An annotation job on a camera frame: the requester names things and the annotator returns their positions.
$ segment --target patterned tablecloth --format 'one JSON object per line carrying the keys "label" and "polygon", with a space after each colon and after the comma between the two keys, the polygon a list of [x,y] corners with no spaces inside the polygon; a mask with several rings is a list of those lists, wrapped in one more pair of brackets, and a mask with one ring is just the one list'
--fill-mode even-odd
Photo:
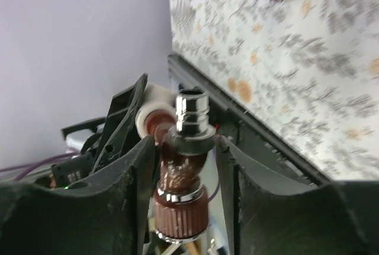
{"label": "patterned tablecloth", "polygon": [[333,179],[379,179],[379,0],[170,0],[174,50]]}

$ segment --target white wall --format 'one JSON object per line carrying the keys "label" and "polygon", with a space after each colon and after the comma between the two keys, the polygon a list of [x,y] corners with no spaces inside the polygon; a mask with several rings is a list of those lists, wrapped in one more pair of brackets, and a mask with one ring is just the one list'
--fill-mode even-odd
{"label": "white wall", "polygon": [[168,0],[0,0],[0,167],[61,153],[144,72],[168,85]]}

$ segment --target metal ring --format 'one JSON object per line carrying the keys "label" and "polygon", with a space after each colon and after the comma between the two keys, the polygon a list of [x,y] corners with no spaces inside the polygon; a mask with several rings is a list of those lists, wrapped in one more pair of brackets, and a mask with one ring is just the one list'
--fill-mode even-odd
{"label": "metal ring", "polygon": [[159,237],[159,239],[161,239],[167,243],[185,244],[185,243],[189,243],[189,242],[193,242],[195,240],[198,240],[204,233],[207,232],[208,228],[209,228],[209,225],[207,226],[207,228],[203,232],[199,233],[196,236],[188,237],[188,238],[171,238],[171,237],[165,236],[163,233],[161,233],[158,230],[155,230],[155,234]]}
{"label": "metal ring", "polygon": [[193,191],[189,194],[171,194],[171,193],[168,193],[159,187],[159,182],[157,184],[156,189],[157,189],[158,195],[160,197],[164,198],[167,202],[172,202],[172,203],[190,202],[190,201],[198,199],[204,193],[203,185],[200,185],[198,189],[196,189],[195,191]]}

